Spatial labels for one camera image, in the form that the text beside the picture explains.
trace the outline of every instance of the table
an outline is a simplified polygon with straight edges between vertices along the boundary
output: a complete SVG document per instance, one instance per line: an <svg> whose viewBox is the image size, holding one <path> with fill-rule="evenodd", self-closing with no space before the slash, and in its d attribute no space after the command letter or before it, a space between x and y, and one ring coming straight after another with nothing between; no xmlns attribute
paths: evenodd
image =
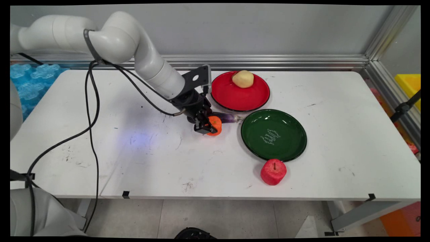
<svg viewBox="0 0 430 242"><path fill-rule="evenodd" d="M212 71L212 79L221 73ZM243 144L240 123L224 124L216 137L201 135L185 116L165 116L154 109L120 72L95 70L101 101L93 128L99 195L327 201L365 201L369 194L375 195L360 206L370 214L358 207L351 211L358 214L335 215L335 230L420 201L421 165L358 73L254 73L267 81L271 91L262 109L291 114L307 133L305 152L285 163L288 173L279 185L261 180L264 161ZM43 150L88 126L85 75L83 70L69 70L58 77L11 141L11 169L26 172ZM137 85L163 110L177 112L143 84ZM89 92L94 117L91 87ZM214 111L233 113L208 99ZM89 134L51 151L34 173L36 184L57 197L94 198L96 169Z"/></svg>

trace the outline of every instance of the apple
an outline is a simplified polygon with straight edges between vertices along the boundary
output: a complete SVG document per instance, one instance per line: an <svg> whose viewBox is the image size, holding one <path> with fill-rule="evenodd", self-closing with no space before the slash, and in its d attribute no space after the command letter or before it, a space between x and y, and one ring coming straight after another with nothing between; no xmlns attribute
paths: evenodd
<svg viewBox="0 0 430 242"><path fill-rule="evenodd" d="M261 169L260 176L269 185L277 185L287 174L287 167L278 159L268 160Z"/></svg>

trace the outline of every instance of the blue foam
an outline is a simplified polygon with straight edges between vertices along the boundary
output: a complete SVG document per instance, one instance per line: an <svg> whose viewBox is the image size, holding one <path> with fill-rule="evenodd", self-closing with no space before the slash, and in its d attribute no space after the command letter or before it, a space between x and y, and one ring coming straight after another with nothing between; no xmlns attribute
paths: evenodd
<svg viewBox="0 0 430 242"><path fill-rule="evenodd" d="M30 115L57 77L66 70L68 68L61 68L57 64L44 64L36 68L29 64L10 66L10 79L18 90L24 120Z"/></svg>

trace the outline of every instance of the floor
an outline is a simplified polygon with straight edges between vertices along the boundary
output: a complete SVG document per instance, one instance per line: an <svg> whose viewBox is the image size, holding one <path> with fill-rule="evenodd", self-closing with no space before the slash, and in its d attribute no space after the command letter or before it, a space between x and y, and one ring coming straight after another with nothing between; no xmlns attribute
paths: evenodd
<svg viewBox="0 0 430 242"><path fill-rule="evenodd" d="M79 206L78 199L61 201L72 211ZM218 239L294 238L308 215L314 216L319 237L332 231L327 203L320 201L100 199L87 234L172 239L186 227L197 227ZM387 233L376 219L339 237L345 236Z"/></svg>

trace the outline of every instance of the potato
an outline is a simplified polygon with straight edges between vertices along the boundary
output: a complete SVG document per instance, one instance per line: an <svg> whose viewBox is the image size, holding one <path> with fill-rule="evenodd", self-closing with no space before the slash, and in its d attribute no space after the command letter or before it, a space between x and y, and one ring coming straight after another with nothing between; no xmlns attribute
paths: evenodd
<svg viewBox="0 0 430 242"><path fill-rule="evenodd" d="M240 88L247 88L254 84L254 74L249 71L239 71L232 77L233 83Z"/></svg>

